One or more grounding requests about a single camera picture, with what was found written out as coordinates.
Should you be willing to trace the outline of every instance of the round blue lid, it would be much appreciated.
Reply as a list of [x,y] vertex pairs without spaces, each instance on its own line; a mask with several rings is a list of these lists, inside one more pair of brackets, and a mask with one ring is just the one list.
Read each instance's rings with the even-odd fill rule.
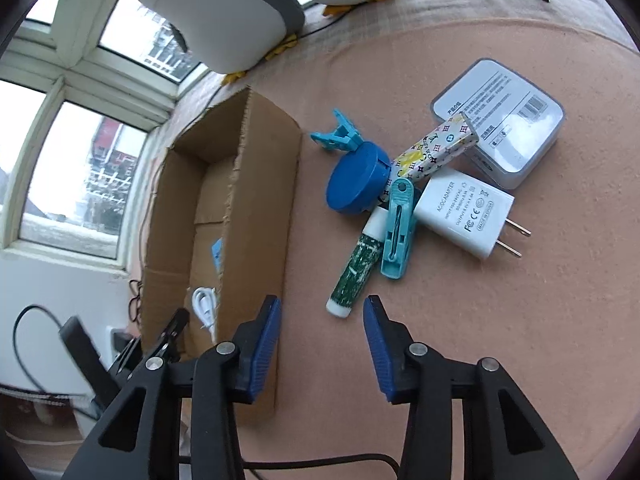
[[336,164],[326,186],[327,205],[340,213],[361,213],[385,189],[390,172],[391,162],[384,150],[363,142]]

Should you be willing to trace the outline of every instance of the brown cardboard box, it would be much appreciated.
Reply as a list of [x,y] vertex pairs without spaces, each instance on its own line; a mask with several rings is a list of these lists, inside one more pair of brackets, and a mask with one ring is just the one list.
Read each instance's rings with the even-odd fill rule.
[[[168,150],[152,206],[142,293],[142,344],[153,345],[179,306],[191,312],[188,358],[212,347],[191,310],[191,291],[214,286],[216,341],[255,317],[267,294],[282,297],[289,218],[301,132],[296,122],[247,88],[209,109]],[[222,267],[211,246],[220,237]],[[273,413],[276,356],[254,406],[240,423]]]

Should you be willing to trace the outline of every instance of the window pane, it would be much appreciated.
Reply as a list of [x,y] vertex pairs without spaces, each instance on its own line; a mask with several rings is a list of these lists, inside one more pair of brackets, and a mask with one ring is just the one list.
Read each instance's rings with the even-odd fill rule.
[[0,81],[0,204],[4,203],[9,175],[44,97],[41,92]]
[[174,40],[169,22],[137,0],[118,0],[100,38],[100,46],[182,81],[198,62]]
[[64,103],[33,172],[20,238],[115,258],[145,137],[131,126]]
[[50,25],[56,13],[57,6],[58,0],[38,0],[35,5],[31,7],[31,10],[27,14],[27,19],[49,23]]

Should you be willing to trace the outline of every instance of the plastic clip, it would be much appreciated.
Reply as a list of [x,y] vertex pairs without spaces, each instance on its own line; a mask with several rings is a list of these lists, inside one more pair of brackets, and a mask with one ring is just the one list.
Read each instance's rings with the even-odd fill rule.
[[338,108],[334,108],[334,115],[338,119],[338,127],[330,134],[311,134],[311,139],[326,150],[354,152],[363,143],[359,131]]
[[380,272],[398,280],[404,275],[414,238],[414,185],[406,178],[398,178],[391,186],[389,215],[386,219],[385,248]]

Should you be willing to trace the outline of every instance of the metal prong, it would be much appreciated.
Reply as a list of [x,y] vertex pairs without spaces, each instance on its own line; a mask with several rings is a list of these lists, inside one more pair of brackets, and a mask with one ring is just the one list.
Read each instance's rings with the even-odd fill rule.
[[513,227],[514,229],[516,229],[516,231],[519,231],[520,234],[523,234],[525,236],[531,236],[531,231],[529,231],[528,229],[525,229],[521,225],[516,224],[516,222],[514,222],[513,220],[509,220],[507,218],[506,222],[507,224],[510,225],[510,227]]
[[511,254],[513,254],[513,256],[516,256],[516,258],[522,257],[522,254],[516,251],[516,249],[511,249],[507,244],[501,242],[500,240],[496,240],[495,243],[500,245],[500,247],[502,247],[505,251],[509,251]]

